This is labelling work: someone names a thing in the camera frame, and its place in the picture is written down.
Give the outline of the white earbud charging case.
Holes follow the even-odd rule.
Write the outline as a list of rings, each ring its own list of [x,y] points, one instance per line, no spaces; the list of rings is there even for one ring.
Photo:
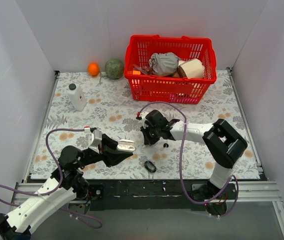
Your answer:
[[[128,139],[121,139],[117,142],[117,150],[124,152],[134,152],[135,142]]]

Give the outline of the black earbud charging case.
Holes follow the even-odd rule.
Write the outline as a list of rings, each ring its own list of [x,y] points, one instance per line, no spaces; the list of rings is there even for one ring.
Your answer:
[[[151,161],[145,161],[144,162],[144,168],[149,172],[149,173],[155,173],[157,168],[156,166],[151,162]]]

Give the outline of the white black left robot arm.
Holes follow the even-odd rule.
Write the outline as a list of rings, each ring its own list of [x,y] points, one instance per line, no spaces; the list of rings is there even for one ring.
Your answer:
[[[9,213],[0,213],[0,236],[4,240],[28,240],[53,213],[71,200],[88,200],[93,190],[83,177],[87,165],[104,162],[107,167],[120,164],[133,156],[134,141],[115,141],[94,130],[87,149],[68,145],[57,160],[57,169],[29,198]]]

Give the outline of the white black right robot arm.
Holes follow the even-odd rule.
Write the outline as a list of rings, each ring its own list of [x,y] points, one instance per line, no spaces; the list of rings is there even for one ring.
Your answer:
[[[191,141],[205,144],[216,164],[207,182],[207,196],[221,198],[237,160],[248,147],[247,141],[224,119],[215,123],[185,123],[179,119],[167,120],[158,110],[139,112],[144,144],[152,146],[160,139]]]

